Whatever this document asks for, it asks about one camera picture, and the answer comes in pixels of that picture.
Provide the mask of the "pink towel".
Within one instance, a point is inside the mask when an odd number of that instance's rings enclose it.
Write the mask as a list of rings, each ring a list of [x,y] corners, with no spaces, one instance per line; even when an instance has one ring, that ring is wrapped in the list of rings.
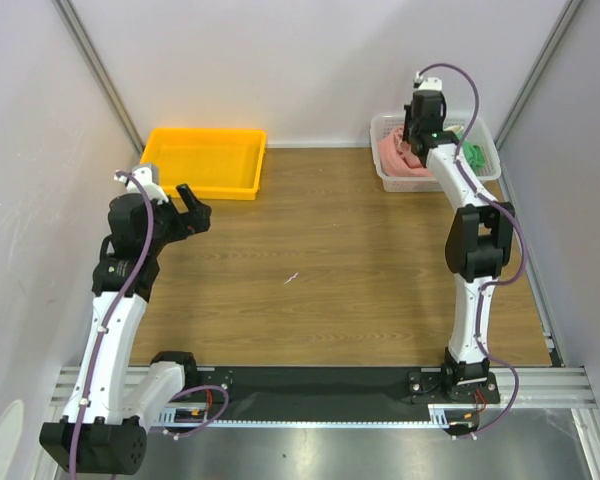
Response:
[[[433,175],[411,152],[410,144],[403,140],[403,133],[402,127],[395,127],[377,143],[384,173],[390,177],[432,178]]]

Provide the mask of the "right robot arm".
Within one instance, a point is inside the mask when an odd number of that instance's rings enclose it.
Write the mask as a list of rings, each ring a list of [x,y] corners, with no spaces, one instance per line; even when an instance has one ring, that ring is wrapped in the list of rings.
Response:
[[[454,275],[454,326],[440,372],[440,393],[461,402],[489,382],[487,347],[492,297],[511,257],[514,209],[500,203],[469,167],[457,135],[444,128],[446,100],[434,87],[418,88],[405,107],[412,153],[433,174],[455,215],[445,244]]]

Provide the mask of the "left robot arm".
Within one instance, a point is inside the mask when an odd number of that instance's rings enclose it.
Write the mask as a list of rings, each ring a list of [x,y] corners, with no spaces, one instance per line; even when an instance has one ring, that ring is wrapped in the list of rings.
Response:
[[[191,399],[201,388],[192,353],[161,351],[140,383],[124,391],[160,253],[210,227],[211,207],[186,184],[176,191],[185,211],[155,184],[142,191],[130,186],[109,204],[110,233],[92,275],[92,319],[80,371],[61,418],[44,423],[39,435],[42,448],[71,477],[135,474],[166,404]]]

